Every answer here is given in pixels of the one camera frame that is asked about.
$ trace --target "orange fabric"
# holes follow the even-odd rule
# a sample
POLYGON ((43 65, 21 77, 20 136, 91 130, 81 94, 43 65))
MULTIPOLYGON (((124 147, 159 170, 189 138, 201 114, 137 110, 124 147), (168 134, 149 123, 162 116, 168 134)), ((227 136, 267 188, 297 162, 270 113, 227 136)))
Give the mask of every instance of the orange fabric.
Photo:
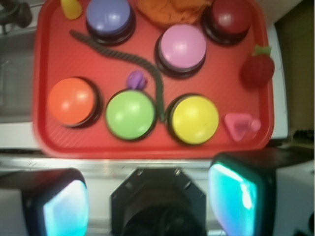
POLYGON ((194 24, 209 0, 139 0, 137 8, 152 22, 167 28, 174 24, 194 24))

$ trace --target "purple button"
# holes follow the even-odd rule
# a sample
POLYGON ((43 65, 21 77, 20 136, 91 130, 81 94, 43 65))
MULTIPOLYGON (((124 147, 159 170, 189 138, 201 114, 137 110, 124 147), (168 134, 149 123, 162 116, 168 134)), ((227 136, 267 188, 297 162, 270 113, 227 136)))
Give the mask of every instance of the purple button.
POLYGON ((207 46, 202 32, 196 27, 175 25, 164 33, 160 48, 170 65, 187 69, 203 60, 207 46))
POLYGON ((115 34, 124 29, 130 17, 127 0, 92 0, 87 9, 87 21, 99 35, 115 34))

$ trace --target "red tray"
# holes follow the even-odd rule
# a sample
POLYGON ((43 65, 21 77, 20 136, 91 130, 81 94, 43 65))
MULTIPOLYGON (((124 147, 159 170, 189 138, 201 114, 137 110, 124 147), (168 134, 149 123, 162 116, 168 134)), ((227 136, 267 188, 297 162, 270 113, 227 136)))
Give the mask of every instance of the red tray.
MULTIPOLYGON (((272 83, 260 90, 246 91, 239 79, 242 64, 253 52, 255 44, 267 46, 266 26, 262 12, 254 0, 247 0, 253 12, 252 26, 247 37, 237 46, 223 47, 207 39, 207 56, 201 70, 192 78, 175 80, 163 75, 165 106, 185 93, 199 93, 211 99, 220 117, 227 113, 250 113, 261 120, 256 135, 247 134, 236 143, 232 141, 222 119, 214 136, 200 146, 184 146, 168 133, 165 124, 158 122, 154 131, 138 142, 115 138, 102 116, 88 128, 62 127, 47 111, 47 96, 58 81, 71 76, 93 80, 104 95, 105 105, 112 95, 126 88, 126 78, 137 65, 102 57, 88 46, 74 40, 71 29, 87 33, 83 14, 68 21, 60 0, 48 0, 43 5, 37 26, 33 125, 43 151, 52 157, 106 159, 193 159, 211 158, 221 151, 263 148, 269 141, 274 125, 272 83)), ((84 12, 90 0, 80 0, 84 12)), ((136 31, 126 43, 115 47, 154 62, 154 46, 164 30, 153 26, 136 9, 136 31)), ((145 71, 148 84, 145 91, 155 99, 155 83, 145 71)))

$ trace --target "small purple toy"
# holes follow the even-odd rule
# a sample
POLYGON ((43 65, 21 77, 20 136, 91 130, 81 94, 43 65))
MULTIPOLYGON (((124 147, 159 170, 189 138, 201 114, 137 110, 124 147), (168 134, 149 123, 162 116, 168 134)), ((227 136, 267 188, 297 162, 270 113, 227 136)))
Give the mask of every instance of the small purple toy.
POLYGON ((127 78, 127 88, 132 90, 143 90, 147 85, 147 80, 144 78, 143 72, 135 70, 130 73, 127 78))

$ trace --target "braided rope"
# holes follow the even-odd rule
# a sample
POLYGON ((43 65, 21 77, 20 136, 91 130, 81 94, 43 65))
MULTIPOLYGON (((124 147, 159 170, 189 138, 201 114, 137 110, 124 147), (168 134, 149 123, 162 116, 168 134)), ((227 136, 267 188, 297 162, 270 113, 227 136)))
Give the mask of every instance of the braided rope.
POLYGON ((88 46, 90 46, 95 51, 97 51, 98 53, 105 57, 125 60, 140 65, 141 67, 146 69, 152 75, 156 83, 157 112, 159 114, 160 121, 161 122, 165 121, 166 118, 164 112, 163 82, 159 70, 154 65, 152 65, 148 60, 137 55, 111 50, 107 47, 103 47, 97 42, 95 42, 91 37, 86 36, 80 32, 70 30, 70 34, 76 40, 87 44, 88 46))

